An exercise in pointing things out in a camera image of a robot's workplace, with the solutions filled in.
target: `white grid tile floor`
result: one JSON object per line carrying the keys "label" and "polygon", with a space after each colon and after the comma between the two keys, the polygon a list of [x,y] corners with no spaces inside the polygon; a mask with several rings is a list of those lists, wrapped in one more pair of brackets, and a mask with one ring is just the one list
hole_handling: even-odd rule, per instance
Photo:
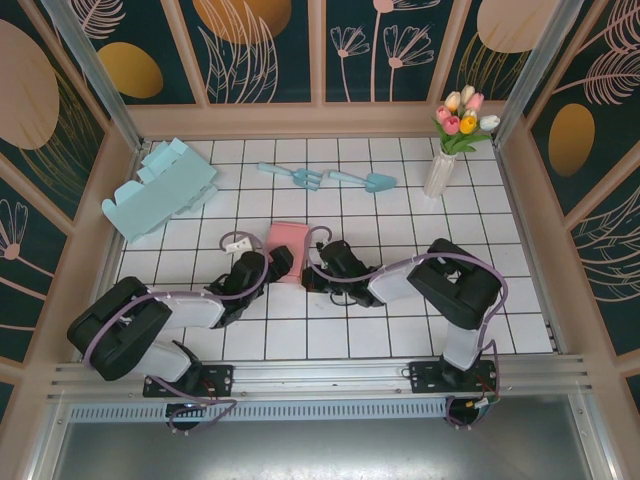
{"label": "white grid tile floor", "polygon": [[[326,225],[367,265],[425,252],[439,237],[493,264],[509,297],[487,331],[502,354],[553,351],[527,260],[491,146],[458,161],[441,199],[422,193],[434,157],[429,138],[219,140],[188,142],[218,169],[220,191],[200,212],[125,245],[118,279],[135,275],[156,290],[194,290],[228,273],[232,258],[218,246],[231,230],[266,240],[272,221]],[[257,170],[257,162],[290,169],[337,169],[392,175],[396,188],[375,195],[324,179],[307,192],[290,178]],[[240,321],[222,330],[179,329],[177,339],[202,360],[285,360],[440,355],[447,322],[416,294],[381,308],[336,306],[328,295],[275,284]]]}

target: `white vase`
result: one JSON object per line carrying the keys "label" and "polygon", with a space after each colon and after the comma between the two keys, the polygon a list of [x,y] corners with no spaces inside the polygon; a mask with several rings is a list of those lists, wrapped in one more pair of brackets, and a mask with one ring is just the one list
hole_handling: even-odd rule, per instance
{"label": "white vase", "polygon": [[437,198],[444,193],[456,164],[456,155],[447,155],[442,149],[436,154],[422,189],[427,197]]}

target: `floral wallpaper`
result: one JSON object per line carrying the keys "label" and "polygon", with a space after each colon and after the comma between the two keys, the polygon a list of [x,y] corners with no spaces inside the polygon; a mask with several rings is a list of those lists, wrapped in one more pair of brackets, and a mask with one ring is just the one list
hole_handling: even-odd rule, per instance
{"label": "floral wallpaper", "polygon": [[[40,0],[38,3],[48,19]],[[159,0],[69,0],[68,3],[124,103],[195,103]]]}
{"label": "floral wallpaper", "polygon": [[442,100],[466,84],[506,100],[559,0],[472,0]]}
{"label": "floral wallpaper", "polygon": [[424,101],[451,2],[327,0],[326,101]]}
{"label": "floral wallpaper", "polygon": [[17,0],[0,9],[0,159],[74,218],[104,131]]}
{"label": "floral wallpaper", "polygon": [[571,235],[616,353],[640,348],[640,168]]}
{"label": "floral wallpaper", "polygon": [[209,102],[311,101],[307,0],[180,0]]}
{"label": "floral wallpaper", "polygon": [[66,240],[0,179],[0,357],[24,360]]}
{"label": "floral wallpaper", "polygon": [[567,214],[640,140],[640,2],[610,1],[531,128]]}

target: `yellow tulip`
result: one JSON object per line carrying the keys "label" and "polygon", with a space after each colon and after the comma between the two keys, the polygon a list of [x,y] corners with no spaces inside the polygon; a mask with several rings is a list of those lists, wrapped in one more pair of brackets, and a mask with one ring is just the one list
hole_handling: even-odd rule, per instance
{"label": "yellow tulip", "polygon": [[475,130],[477,123],[478,121],[474,117],[464,117],[460,121],[460,131],[465,135],[469,134]]}
{"label": "yellow tulip", "polygon": [[444,106],[451,112],[455,112],[460,105],[460,92],[451,92],[444,101]]}

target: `light blue toy rake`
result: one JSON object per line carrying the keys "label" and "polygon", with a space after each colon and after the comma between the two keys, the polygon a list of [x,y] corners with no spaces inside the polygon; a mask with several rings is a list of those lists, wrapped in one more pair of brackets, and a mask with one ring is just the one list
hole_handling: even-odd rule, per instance
{"label": "light blue toy rake", "polygon": [[288,177],[293,177],[294,185],[306,188],[307,190],[313,190],[314,192],[318,190],[320,181],[322,180],[321,173],[313,172],[311,170],[305,170],[304,168],[299,168],[298,170],[293,171],[289,170],[288,168],[272,165],[270,163],[260,162],[258,164],[258,170],[260,170],[261,172],[269,172],[275,173],[276,175],[286,175]]}

